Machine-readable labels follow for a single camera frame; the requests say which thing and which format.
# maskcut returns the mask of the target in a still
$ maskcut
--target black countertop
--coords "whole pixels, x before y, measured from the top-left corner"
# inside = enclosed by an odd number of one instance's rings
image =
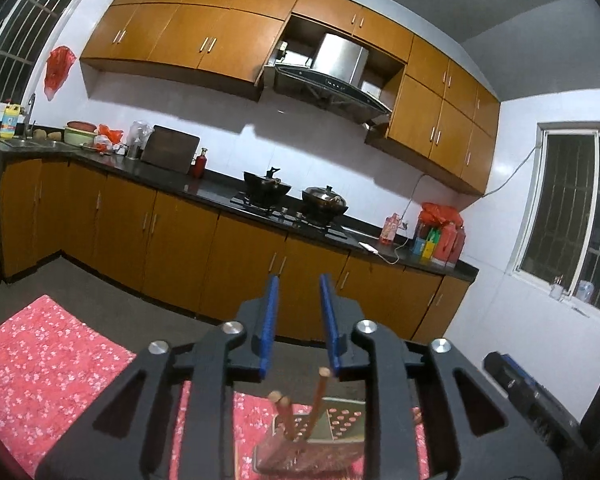
[[[242,191],[242,181],[212,171],[207,171],[203,179],[193,179],[189,175],[164,170],[140,160],[130,160],[121,155],[100,155],[85,152],[71,146],[67,146],[65,150],[59,151],[48,148],[10,148],[0,142],[0,154],[7,160],[16,158],[62,158],[76,160],[97,170],[128,178],[138,184],[177,195],[192,202],[198,202],[230,212],[237,216],[255,220],[261,224],[275,227],[291,234],[297,234],[299,237],[321,242],[328,246],[369,255],[371,253],[359,244],[359,242],[364,242],[376,248],[389,262],[395,262],[398,265],[407,266],[411,269],[424,270],[441,276],[453,276],[468,282],[472,282],[478,273],[478,269],[461,260],[458,261],[455,268],[451,269],[431,263],[429,260],[423,261],[419,256],[414,256],[407,249],[396,249],[396,246],[382,245],[378,242],[380,231],[378,227],[351,217],[343,216],[338,219],[344,228],[345,235],[343,236],[342,234],[326,234],[322,230],[298,224],[289,218],[281,219],[253,212],[247,207],[232,202],[232,198],[238,192]],[[294,202],[300,202],[292,197],[286,197],[286,199],[288,200],[287,204],[290,205],[290,210],[293,210]],[[373,256],[373,258],[380,262],[379,257]]]

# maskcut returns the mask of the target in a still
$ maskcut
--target window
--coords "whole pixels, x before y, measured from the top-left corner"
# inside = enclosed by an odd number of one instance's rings
[[[594,285],[600,309],[600,132],[546,131],[518,270],[573,292]]]
[[[71,1],[4,1],[0,8],[0,102],[23,101],[38,57]]]

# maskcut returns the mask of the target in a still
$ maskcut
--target range hood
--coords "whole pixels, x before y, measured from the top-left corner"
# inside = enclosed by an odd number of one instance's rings
[[[265,88],[310,103],[369,127],[387,123],[392,110],[358,84],[368,51],[333,34],[325,34],[313,59],[305,64],[285,62],[287,44],[281,41],[265,65]]]

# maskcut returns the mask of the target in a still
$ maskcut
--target gray floor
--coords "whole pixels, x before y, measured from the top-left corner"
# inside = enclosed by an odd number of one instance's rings
[[[13,283],[0,283],[0,324],[36,298],[48,294],[65,310],[123,347],[138,352],[156,339],[172,345],[200,339],[212,325],[183,316],[120,290],[64,258],[57,258]],[[318,367],[326,351],[276,342],[272,366],[260,384],[238,383],[236,390],[265,397],[271,390],[310,404]],[[328,396],[363,399],[362,383],[331,381]]]

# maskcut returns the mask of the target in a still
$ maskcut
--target chopstick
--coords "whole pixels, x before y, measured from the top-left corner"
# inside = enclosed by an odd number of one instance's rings
[[[303,440],[309,439],[316,423],[318,422],[318,419],[320,418],[320,406],[322,405],[322,398],[324,397],[324,393],[327,389],[327,382],[331,377],[331,370],[329,370],[327,367],[321,367],[318,370],[318,374],[320,375],[320,378],[318,379],[318,386],[315,389],[314,403],[311,406],[309,420],[304,426],[304,433],[302,434]]]

